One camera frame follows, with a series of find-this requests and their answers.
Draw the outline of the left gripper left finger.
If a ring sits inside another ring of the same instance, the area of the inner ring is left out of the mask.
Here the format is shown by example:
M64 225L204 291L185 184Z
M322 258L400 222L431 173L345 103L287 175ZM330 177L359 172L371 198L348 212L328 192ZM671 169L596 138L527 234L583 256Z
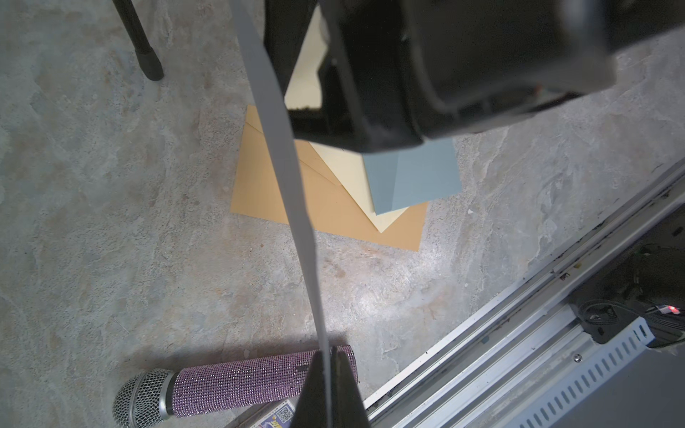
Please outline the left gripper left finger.
M328 427L327 393L324 355L321 351L317 351L310 363L305 383L296 405L291 424L292 428Z

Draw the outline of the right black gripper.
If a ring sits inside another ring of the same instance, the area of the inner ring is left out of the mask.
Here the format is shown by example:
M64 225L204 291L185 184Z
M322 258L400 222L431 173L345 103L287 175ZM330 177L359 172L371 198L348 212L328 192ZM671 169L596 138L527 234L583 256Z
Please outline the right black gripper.
M319 108L296 138L356 153L523 121L615 83L615 54L683 26L681 1L269 1L264 46L287 89L316 12Z

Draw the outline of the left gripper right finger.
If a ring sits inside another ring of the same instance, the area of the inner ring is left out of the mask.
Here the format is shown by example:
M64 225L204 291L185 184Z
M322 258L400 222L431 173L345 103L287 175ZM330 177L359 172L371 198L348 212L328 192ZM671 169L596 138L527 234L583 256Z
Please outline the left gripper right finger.
M331 356L331 365L331 426L334 428L369 428L370 422L349 358L343 351L335 348Z

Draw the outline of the cream envelope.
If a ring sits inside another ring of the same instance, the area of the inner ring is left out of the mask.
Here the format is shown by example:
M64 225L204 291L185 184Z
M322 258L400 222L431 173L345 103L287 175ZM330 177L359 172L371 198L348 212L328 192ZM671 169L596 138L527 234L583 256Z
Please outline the cream envelope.
M316 6L294 67L294 75L285 94L285 105L288 108L321 107L322 90L317 71L324 60L327 48L328 31L320 8ZM311 146L378 232L385 232L404 213L404 210L400 209L386 214L376 214L361 154L317 143Z

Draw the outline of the dark grey envelope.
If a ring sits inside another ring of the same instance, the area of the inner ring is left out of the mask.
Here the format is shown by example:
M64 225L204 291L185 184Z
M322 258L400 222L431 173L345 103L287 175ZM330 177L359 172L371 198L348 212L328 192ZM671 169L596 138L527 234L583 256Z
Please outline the dark grey envelope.
M319 383L319 399L323 403L318 411L312 404L304 405L298 414L323 418L322 422L311 422L310 426L331 427L334 424L331 351L319 287L316 239L306 206L294 132L278 78L251 16L241 1L232 1L230 5L244 67L294 239L319 341L321 368L313 375Z

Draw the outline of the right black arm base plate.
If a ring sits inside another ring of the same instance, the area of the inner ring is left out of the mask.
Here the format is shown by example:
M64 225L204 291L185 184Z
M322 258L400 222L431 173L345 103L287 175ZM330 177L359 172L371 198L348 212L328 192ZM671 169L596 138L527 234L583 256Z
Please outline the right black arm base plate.
M574 290L568 304L605 344L638 317L652 349L684 341L684 209L675 210Z

